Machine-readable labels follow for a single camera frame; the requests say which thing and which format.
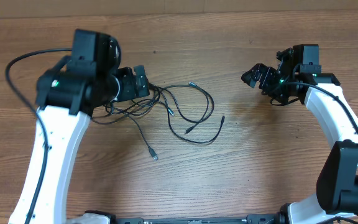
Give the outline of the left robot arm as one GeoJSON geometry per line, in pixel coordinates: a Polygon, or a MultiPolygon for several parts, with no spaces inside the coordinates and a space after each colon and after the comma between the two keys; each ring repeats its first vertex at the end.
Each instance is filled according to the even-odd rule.
{"type": "Polygon", "coordinates": [[[37,80],[35,140],[10,223],[66,223],[67,194],[80,142],[95,108],[149,95],[145,68],[121,67],[110,35],[77,29],[73,45],[37,80]]]}

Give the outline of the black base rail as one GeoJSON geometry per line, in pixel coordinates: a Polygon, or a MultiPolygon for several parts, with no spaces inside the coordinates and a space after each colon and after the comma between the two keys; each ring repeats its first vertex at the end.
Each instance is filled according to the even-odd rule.
{"type": "Polygon", "coordinates": [[[276,224],[282,223],[273,214],[251,214],[246,217],[214,218],[116,218],[112,224],[276,224]]]}

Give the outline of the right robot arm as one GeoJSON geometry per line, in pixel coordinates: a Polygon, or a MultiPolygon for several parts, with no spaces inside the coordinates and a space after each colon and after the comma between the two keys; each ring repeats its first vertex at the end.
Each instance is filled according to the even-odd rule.
{"type": "Polygon", "coordinates": [[[318,120],[331,152],[308,198],[286,203],[265,223],[353,223],[358,216],[358,118],[339,80],[324,73],[317,44],[294,45],[276,54],[277,68],[255,64],[241,76],[275,106],[300,101],[318,120]]]}

